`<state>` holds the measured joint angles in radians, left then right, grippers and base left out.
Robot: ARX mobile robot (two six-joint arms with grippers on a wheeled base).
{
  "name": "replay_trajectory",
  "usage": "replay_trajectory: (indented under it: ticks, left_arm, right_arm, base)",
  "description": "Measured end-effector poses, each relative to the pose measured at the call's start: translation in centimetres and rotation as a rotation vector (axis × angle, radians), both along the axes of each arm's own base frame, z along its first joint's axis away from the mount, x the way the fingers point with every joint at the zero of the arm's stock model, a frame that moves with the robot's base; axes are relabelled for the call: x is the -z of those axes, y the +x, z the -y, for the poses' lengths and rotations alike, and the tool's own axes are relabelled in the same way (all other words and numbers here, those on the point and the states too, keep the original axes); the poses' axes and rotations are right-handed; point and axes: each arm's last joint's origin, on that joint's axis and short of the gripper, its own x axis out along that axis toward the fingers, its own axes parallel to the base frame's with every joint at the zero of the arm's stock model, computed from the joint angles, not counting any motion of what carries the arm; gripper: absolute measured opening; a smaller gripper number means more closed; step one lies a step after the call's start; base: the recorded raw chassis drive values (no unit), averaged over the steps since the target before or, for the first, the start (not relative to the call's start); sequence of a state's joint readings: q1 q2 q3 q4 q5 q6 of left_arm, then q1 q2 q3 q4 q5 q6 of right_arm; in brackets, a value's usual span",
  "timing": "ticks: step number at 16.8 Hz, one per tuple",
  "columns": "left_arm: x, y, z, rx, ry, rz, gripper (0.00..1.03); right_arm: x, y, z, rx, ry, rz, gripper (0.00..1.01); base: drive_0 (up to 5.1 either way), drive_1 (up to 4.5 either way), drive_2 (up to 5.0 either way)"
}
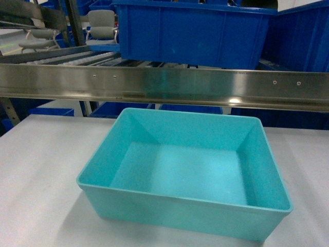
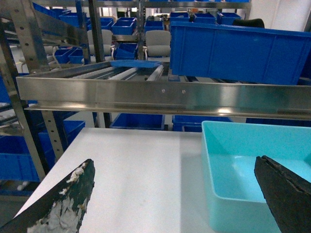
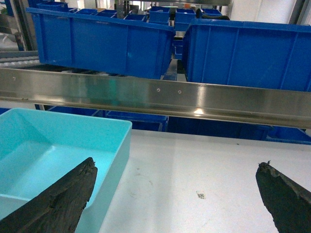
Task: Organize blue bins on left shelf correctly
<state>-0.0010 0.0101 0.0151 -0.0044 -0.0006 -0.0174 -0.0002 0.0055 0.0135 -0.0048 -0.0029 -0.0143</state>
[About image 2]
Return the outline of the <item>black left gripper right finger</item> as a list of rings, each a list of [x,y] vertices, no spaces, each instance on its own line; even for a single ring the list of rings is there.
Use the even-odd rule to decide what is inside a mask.
[[[258,156],[255,177],[282,233],[311,231],[311,183],[268,156]]]

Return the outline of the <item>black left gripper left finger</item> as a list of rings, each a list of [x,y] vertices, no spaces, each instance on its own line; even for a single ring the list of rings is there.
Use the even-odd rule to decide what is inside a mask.
[[[0,228],[2,233],[78,233],[94,188],[95,166],[85,160],[51,190]]]

